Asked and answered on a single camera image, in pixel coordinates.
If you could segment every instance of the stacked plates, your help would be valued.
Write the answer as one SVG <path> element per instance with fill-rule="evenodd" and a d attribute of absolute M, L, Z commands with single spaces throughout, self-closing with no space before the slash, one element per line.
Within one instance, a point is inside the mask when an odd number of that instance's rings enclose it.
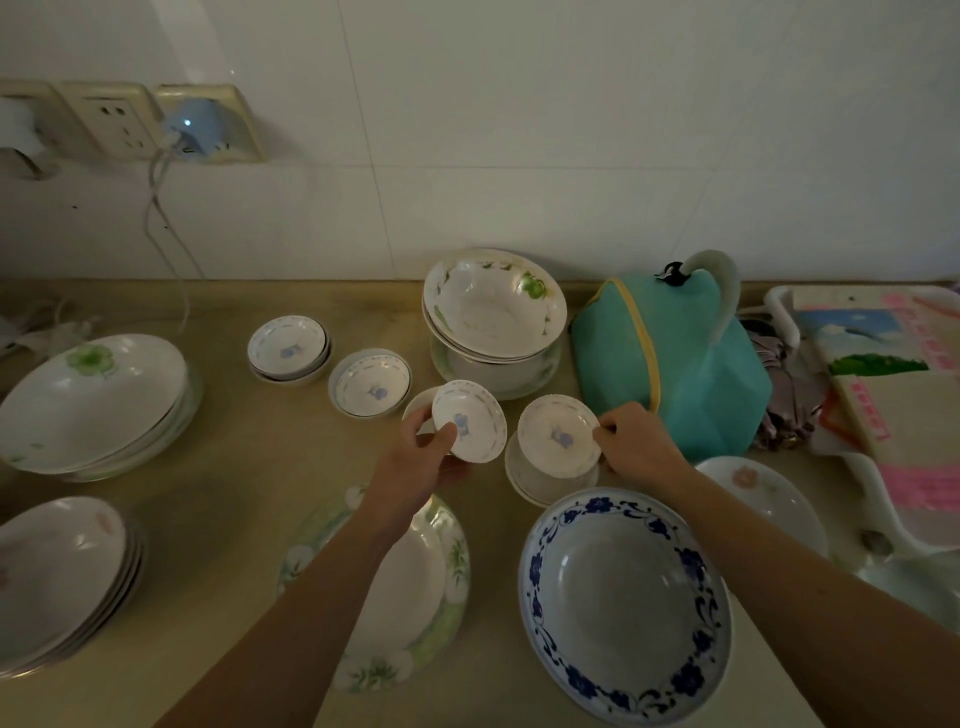
<path fill-rule="evenodd" d="M 0 526 L 0 678 L 76 654 L 144 571 L 139 527 L 102 500 L 68 497 Z"/>
<path fill-rule="evenodd" d="M 483 382 L 512 399 L 556 373 L 566 301 L 557 282 L 526 258 L 467 251 L 437 263 L 423 284 L 423 318 L 447 353 L 438 370 Z"/>
<path fill-rule="evenodd" d="M 86 482 L 125 473 L 174 442 L 203 384 L 169 341 L 97 339 L 25 376 L 0 404 L 0 453 L 22 471 Z"/>
<path fill-rule="evenodd" d="M 730 661 L 727 589 L 662 504 L 597 488 L 534 524 L 520 556 L 520 615 L 560 688 L 616 725 L 674 725 L 716 694 Z"/>
<path fill-rule="evenodd" d="M 251 372 L 261 381 L 299 387 L 320 376 L 333 338 L 306 316 L 281 316 L 258 328 L 247 344 Z"/>
<path fill-rule="evenodd" d="M 365 490 L 350 488 L 307 519 L 280 566 L 277 595 L 352 516 Z M 467 538 L 453 512 L 433 496 L 380 564 L 333 687 L 375 692 L 416 675 L 456 636 L 469 585 Z"/>

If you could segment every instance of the teapot handle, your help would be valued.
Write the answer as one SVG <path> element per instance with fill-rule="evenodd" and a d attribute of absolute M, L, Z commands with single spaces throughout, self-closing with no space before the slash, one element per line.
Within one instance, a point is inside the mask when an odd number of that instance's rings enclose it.
<path fill-rule="evenodd" d="M 722 251 L 701 251 L 691 255 L 680 266 L 683 276 L 690 276 L 694 271 L 705 270 L 717 281 L 720 289 L 720 307 L 717 309 L 717 319 L 710 332 L 710 345 L 720 341 L 727 326 L 736 314 L 740 303 L 740 273 L 736 269 L 733 259 Z"/>

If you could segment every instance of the white ceramic dish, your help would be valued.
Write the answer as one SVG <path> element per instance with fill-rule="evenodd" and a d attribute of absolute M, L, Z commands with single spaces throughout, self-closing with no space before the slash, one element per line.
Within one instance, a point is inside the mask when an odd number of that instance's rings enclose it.
<path fill-rule="evenodd" d="M 433 398 L 433 423 L 457 425 L 451 452 L 469 463 L 488 463 L 507 444 L 507 419 L 494 396 L 479 384 L 454 379 Z"/>
<path fill-rule="evenodd" d="M 352 361 L 348 360 L 353 354 L 344 359 L 330 377 L 333 403 L 351 417 L 380 417 L 393 412 L 410 393 L 410 365 L 399 354 L 384 350 L 357 354 L 364 355 Z"/>
<path fill-rule="evenodd" d="M 537 356 L 540 356 L 543 353 L 543 351 L 545 351 L 545 350 L 541 350 L 540 352 L 532 353 L 527 356 L 512 357 L 512 358 L 500 358 L 497 356 L 488 356 L 486 354 L 472 352 L 471 350 L 466 349 L 465 347 L 462 347 L 460 344 L 458 344 L 457 342 L 453 341 L 452 339 L 444 335 L 444 333 L 440 329 L 438 329 L 437 326 L 433 323 L 433 320 L 430 318 L 430 314 L 427 313 L 426 304 L 423 302 L 420 302 L 420 303 L 421 303 L 421 310 L 423 313 L 423 320 L 426 322 L 426 327 L 430 329 L 430 333 L 432 333 L 435 337 L 440 339 L 440 341 L 448 349 L 458 353 L 463 358 L 469 361 L 475 361 L 478 363 L 491 364 L 491 365 L 517 364 L 521 361 L 529 361 L 530 359 L 536 358 Z"/>
<path fill-rule="evenodd" d="M 632 491 L 555 503 L 520 557 L 520 614 L 561 689 L 617 725 L 673 725 L 716 693 L 730 660 L 727 589 L 684 521 Z"/>
<path fill-rule="evenodd" d="M 116 581 L 126 546 L 120 515 L 91 497 L 53 500 L 0 527 L 0 673 L 81 628 Z"/>
<path fill-rule="evenodd" d="M 589 407 L 566 395 L 546 395 L 530 402 L 520 415 L 516 436 L 520 449 L 541 473 L 580 477 L 600 459 L 593 430 L 600 426 Z"/>
<path fill-rule="evenodd" d="M 299 378 L 316 369 L 326 351 L 326 329 L 306 316 L 281 316 L 258 328 L 247 344 L 247 358 L 260 374 Z"/>
<path fill-rule="evenodd" d="M 144 463 L 153 460 L 173 445 L 187 426 L 193 422 L 194 415 L 204 399 L 204 381 L 193 367 L 190 367 L 187 392 L 177 408 L 175 416 L 164 431 L 149 445 L 130 451 L 123 456 L 110 457 L 87 468 L 66 473 L 60 479 L 68 483 L 89 483 L 128 473 Z"/>
<path fill-rule="evenodd" d="M 142 437 L 186 383 L 186 362 L 147 334 L 96 339 L 26 375 L 0 404 L 3 459 L 33 473 L 71 473 Z"/>
<path fill-rule="evenodd" d="M 430 359 L 445 381 L 452 381 L 453 379 L 475 381 L 496 397 L 497 401 L 519 400 L 529 397 L 549 384 L 557 370 L 560 369 L 562 350 L 560 340 L 555 341 L 545 352 L 537 355 L 540 369 L 533 378 L 511 389 L 498 389 L 495 384 L 502 381 L 500 376 L 487 377 L 486 372 L 478 369 L 481 365 L 470 366 L 476 364 L 476 362 L 469 362 L 460 354 L 445 346 L 436 336 L 430 339 Z"/>
<path fill-rule="evenodd" d="M 697 470 L 801 544 L 829 557 L 827 532 L 817 518 L 817 512 L 804 494 L 777 471 L 732 455 L 711 457 L 700 463 Z"/>
<path fill-rule="evenodd" d="M 427 404 L 433 404 L 433 398 L 437 394 L 437 390 L 440 387 L 430 387 L 430 389 L 424 389 L 416 397 L 410 400 L 407 403 L 406 409 L 403 410 L 403 419 L 406 420 L 410 417 L 410 413 L 425 407 Z M 431 432 L 436 432 L 437 428 L 433 425 L 433 418 L 431 417 L 423 425 L 420 426 L 420 429 L 417 430 L 418 435 L 430 434 Z"/>
<path fill-rule="evenodd" d="M 277 595 L 349 519 L 365 487 L 315 512 L 286 553 Z M 414 517 L 383 560 L 364 602 L 333 687 L 375 692 L 406 682 L 437 657 L 460 627 L 470 582 L 467 539 L 436 496 Z"/>
<path fill-rule="evenodd" d="M 597 484 L 600 469 L 594 465 L 580 477 L 560 479 L 541 473 L 523 456 L 516 441 L 516 433 L 511 435 L 503 456 L 507 470 L 507 479 L 524 500 L 540 508 L 548 508 L 553 503 L 571 493 L 577 493 Z"/>
<path fill-rule="evenodd" d="M 440 261 L 423 282 L 423 302 L 450 340 L 500 358 L 541 352 L 566 326 L 557 282 L 536 263 L 502 251 L 464 251 Z"/>

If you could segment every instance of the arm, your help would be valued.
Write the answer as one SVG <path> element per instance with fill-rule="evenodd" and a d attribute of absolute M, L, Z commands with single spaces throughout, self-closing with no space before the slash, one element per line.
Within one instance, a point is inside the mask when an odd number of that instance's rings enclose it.
<path fill-rule="evenodd" d="M 156 728 L 313 725 L 380 562 L 441 472 L 464 473 L 463 463 L 444 458 L 456 441 L 455 425 L 420 447 L 416 432 L 429 416 L 425 407 L 403 422 L 352 518 Z"/>
<path fill-rule="evenodd" d="M 611 467 L 686 520 L 826 725 L 960 725 L 960 637 L 698 473 L 639 404 L 600 424 L 594 439 Z"/>

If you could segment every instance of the stacked bowls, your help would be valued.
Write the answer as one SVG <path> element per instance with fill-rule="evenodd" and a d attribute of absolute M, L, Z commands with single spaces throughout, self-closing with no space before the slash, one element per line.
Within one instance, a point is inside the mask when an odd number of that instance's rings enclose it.
<path fill-rule="evenodd" d="M 53 357 L 13 388 L 0 404 L 0 455 L 70 482 L 126 473 L 173 443 L 202 397 L 199 376 L 169 341 L 107 336 Z"/>
<path fill-rule="evenodd" d="M 566 301 L 536 263 L 496 250 L 441 260 L 423 283 L 431 357 L 446 379 L 468 378 L 498 400 L 540 389 L 560 365 Z"/>
<path fill-rule="evenodd" d="M 0 679 L 65 660 L 133 594 L 147 545 L 107 503 L 68 497 L 0 526 Z"/>
<path fill-rule="evenodd" d="M 258 328 L 247 344 L 247 360 L 256 378 L 299 387 L 316 379 L 333 354 L 333 338 L 307 316 L 281 316 Z"/>

